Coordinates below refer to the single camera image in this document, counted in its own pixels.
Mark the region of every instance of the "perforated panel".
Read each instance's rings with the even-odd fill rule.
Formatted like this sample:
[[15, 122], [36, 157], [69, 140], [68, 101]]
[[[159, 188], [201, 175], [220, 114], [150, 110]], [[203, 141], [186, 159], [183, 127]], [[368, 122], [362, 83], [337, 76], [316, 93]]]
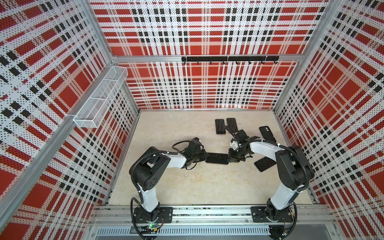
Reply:
[[122, 63], [141, 109], [271, 109], [296, 62]]
[[106, 65], [78, 1], [0, 3], [0, 198]]
[[344, 1], [278, 115], [347, 239], [384, 233], [384, 3]]
[[75, 127], [0, 239], [81, 239], [102, 204], [135, 118], [119, 90], [98, 129]]
[[302, 53], [328, 3], [90, 2], [117, 56]]

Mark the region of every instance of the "black mounting plate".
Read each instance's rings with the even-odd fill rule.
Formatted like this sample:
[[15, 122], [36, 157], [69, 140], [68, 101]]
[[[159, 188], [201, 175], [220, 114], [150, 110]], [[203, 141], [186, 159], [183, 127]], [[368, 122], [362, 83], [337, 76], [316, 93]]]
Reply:
[[[160, 207], [159, 214], [162, 214], [164, 216], [164, 223], [171, 223], [172, 222], [172, 214], [173, 214], [173, 208], [172, 207]], [[136, 215], [135, 223], [148, 223], [145, 218], [143, 218], [142, 215], [142, 208], [137, 207], [135, 208], [134, 215]], [[155, 223], [162, 223], [163, 219], [162, 217], [158, 217], [155, 221]]]
[[[251, 207], [251, 215], [253, 222], [271, 222], [266, 218], [265, 208], [266, 207]], [[283, 213], [282, 217], [278, 222], [293, 222], [292, 215], [289, 215], [289, 213], [290, 211]]]

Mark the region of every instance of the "mesh basket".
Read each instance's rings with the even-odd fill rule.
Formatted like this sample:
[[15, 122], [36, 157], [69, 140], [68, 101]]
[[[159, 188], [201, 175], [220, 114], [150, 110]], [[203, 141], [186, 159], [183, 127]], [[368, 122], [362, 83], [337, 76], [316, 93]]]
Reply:
[[127, 78], [125, 67], [113, 66], [74, 118], [79, 127], [98, 128]]

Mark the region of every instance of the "marble-patterned surface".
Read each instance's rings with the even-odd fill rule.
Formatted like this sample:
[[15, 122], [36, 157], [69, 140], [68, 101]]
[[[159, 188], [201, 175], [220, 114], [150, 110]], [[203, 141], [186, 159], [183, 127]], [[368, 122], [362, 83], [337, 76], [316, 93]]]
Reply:
[[[228, 153], [232, 136], [217, 135], [215, 119], [236, 118], [238, 129], [248, 136], [260, 136], [259, 127], [269, 126], [278, 143], [286, 145], [271, 111], [143, 111], [111, 199], [110, 205], [129, 205], [139, 199], [131, 182], [129, 168], [150, 147], [173, 151], [172, 144], [198, 137], [207, 152]], [[187, 145], [180, 144], [179, 149]], [[192, 170], [169, 168], [156, 185], [162, 204], [265, 204], [279, 186], [276, 165], [259, 172], [254, 162], [263, 158], [253, 154], [245, 162], [228, 165], [200, 162]], [[305, 191], [295, 200], [311, 204]]]

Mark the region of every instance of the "black smartphone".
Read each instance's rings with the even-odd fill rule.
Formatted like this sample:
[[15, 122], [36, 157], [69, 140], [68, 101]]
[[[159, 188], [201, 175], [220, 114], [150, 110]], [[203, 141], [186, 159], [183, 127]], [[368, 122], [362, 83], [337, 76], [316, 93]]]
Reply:
[[224, 135], [225, 127], [224, 127], [224, 119], [215, 119], [216, 124], [216, 134]]
[[268, 126], [259, 127], [259, 130], [265, 140], [276, 142], [276, 139]]
[[229, 156], [224, 153], [211, 153], [208, 152], [206, 163], [228, 165]]
[[260, 172], [267, 170], [268, 168], [272, 167], [275, 164], [276, 162], [268, 157], [264, 157], [254, 163], [254, 165], [257, 167], [257, 169]]
[[237, 124], [235, 118], [227, 118], [227, 126], [235, 130], [237, 132]]

